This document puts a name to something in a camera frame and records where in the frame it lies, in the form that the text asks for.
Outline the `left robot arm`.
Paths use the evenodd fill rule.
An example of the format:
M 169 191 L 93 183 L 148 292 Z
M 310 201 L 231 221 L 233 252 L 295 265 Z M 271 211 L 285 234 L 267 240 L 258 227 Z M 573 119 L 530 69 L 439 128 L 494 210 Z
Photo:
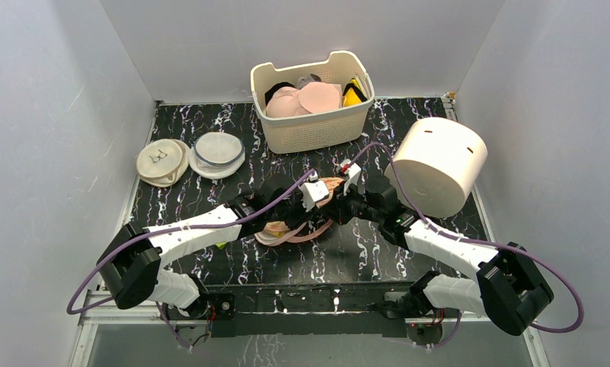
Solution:
M 164 226 L 144 228 L 129 222 L 96 265 L 118 309 L 150 300 L 172 304 L 188 317 L 200 318 L 209 309 L 204 286 L 165 266 L 212 245 L 260 233 L 270 222 L 299 226 L 328 198 L 324 183 L 303 183 L 273 193 L 250 190 L 207 213 Z

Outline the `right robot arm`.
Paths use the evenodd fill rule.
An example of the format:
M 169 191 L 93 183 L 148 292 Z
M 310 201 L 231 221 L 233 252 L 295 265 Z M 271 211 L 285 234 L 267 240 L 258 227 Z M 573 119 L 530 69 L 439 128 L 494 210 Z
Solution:
M 537 266 L 521 254 L 522 246 L 494 249 L 471 245 L 454 233 L 443 236 L 402 204 L 389 183 L 364 193 L 355 184 L 348 190 L 337 187 L 320 211 L 338 224 L 354 218 L 374 222 L 390 244 L 435 258 L 461 274 L 452 278 L 428 271 L 406 294 L 385 297 L 387 317 L 429 317 L 451 308 L 486 316 L 500 330 L 519 336 L 554 299 Z

